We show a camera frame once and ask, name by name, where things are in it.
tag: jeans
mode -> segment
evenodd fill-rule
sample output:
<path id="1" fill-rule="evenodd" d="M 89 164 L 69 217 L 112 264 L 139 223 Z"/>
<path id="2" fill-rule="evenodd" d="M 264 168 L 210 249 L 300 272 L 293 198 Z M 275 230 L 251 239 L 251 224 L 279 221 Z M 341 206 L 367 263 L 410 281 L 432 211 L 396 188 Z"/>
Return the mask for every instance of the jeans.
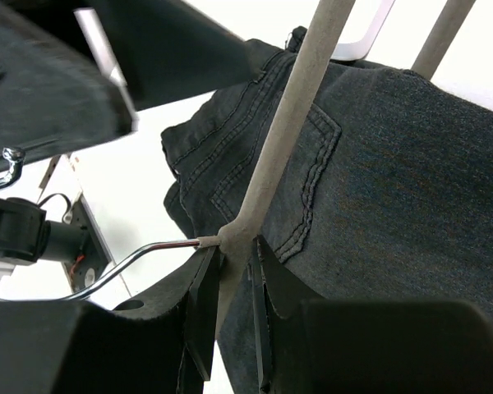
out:
<path id="1" fill-rule="evenodd" d="M 249 41 L 259 76 L 162 134 L 186 236 L 237 215 L 305 32 L 287 50 Z M 493 112 L 412 71 L 331 62 L 262 233 L 326 298 L 459 298 L 493 321 Z M 234 391 L 257 392 L 247 272 L 219 347 Z"/>

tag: red wire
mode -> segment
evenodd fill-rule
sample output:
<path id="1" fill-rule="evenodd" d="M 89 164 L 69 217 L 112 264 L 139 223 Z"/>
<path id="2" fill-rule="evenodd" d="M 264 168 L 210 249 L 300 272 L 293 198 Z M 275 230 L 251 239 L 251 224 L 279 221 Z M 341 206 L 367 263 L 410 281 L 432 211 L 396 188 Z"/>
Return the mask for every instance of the red wire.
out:
<path id="1" fill-rule="evenodd" d="M 84 259 L 85 255 L 81 254 L 79 257 L 76 258 L 75 263 L 71 266 L 71 269 L 69 270 L 69 276 L 73 277 L 75 275 L 75 270 L 81 263 L 81 261 Z"/>

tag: gray padded bar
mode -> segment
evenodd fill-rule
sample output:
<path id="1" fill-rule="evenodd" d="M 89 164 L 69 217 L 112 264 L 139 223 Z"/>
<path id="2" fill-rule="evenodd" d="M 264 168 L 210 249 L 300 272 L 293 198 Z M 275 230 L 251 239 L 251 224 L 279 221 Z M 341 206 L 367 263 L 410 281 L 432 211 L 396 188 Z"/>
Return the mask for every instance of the gray padded bar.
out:
<path id="1" fill-rule="evenodd" d="M 411 70 L 430 80 L 476 0 L 448 0 Z"/>
<path id="2" fill-rule="evenodd" d="M 223 324 L 294 144 L 355 0 L 320 0 L 270 126 L 237 218 L 219 230 L 221 272 L 216 334 Z"/>

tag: black cable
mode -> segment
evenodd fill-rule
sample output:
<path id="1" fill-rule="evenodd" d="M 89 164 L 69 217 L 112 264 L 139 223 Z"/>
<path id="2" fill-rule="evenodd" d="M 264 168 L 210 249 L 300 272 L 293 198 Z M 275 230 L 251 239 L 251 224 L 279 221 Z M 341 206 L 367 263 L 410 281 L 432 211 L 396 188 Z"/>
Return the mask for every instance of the black cable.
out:
<path id="1" fill-rule="evenodd" d="M 46 203 L 51 200 L 53 197 L 61 196 L 65 201 L 66 201 L 66 212 L 62 215 L 62 222 L 65 222 L 66 216 L 71 213 L 71 210 L 73 209 L 71 200 L 63 193 L 53 193 L 52 195 L 47 196 L 45 199 L 39 202 L 39 208 L 42 208 Z"/>

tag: chrome hanger hook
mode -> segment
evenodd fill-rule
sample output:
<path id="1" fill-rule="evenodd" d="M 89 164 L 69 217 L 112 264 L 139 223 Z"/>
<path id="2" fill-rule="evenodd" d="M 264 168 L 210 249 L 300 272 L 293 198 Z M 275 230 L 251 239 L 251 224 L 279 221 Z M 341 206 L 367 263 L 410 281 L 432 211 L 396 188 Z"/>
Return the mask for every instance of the chrome hanger hook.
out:
<path id="1" fill-rule="evenodd" d="M 20 148 L 4 148 L 2 157 L 9 162 L 9 170 L 4 177 L 0 178 L 0 190 L 14 185 L 20 179 L 24 167 L 25 151 Z"/>
<path id="2" fill-rule="evenodd" d="M 114 279 L 119 273 L 124 271 L 130 265 L 135 263 L 140 257 L 148 254 L 149 252 L 153 252 L 154 250 L 163 250 L 163 249 L 173 249 L 173 248 L 186 248 L 186 247 L 208 247 L 211 246 L 214 242 L 213 237 L 202 237 L 200 239 L 195 240 L 181 240 L 181 241 L 168 241 L 168 242 L 154 242 L 152 244 L 148 244 L 140 247 L 137 250 L 134 250 L 129 256 L 127 256 L 121 263 L 115 265 L 112 269 L 106 272 L 102 277 L 100 277 L 97 282 L 92 285 L 86 287 L 78 291 L 77 293 L 73 293 L 67 295 L 62 298 L 50 299 L 50 300 L 37 300 L 37 301 L 72 301 L 72 300 L 87 300 L 90 298 L 92 294 L 94 294 L 97 290 L 104 287 L 108 282 Z M 11 301 L 11 302 L 22 302 L 24 300 L 6 300 L 0 298 L 0 301 Z"/>

